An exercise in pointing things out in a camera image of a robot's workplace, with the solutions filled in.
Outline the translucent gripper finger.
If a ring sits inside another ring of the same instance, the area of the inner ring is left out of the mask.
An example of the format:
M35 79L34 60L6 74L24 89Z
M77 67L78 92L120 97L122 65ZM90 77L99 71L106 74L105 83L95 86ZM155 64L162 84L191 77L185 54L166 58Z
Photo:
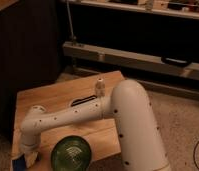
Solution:
M33 166L39 158L38 152L32 152L25 155L26 166L30 168Z

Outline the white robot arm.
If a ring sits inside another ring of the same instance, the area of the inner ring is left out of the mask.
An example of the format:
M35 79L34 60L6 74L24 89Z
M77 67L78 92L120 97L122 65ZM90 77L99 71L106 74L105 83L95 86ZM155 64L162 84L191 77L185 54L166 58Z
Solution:
M38 149L44 131L106 118L115 120L126 171L172 171L149 96L135 80L123 80L107 96L58 112L31 107L20 126L19 149L24 154Z

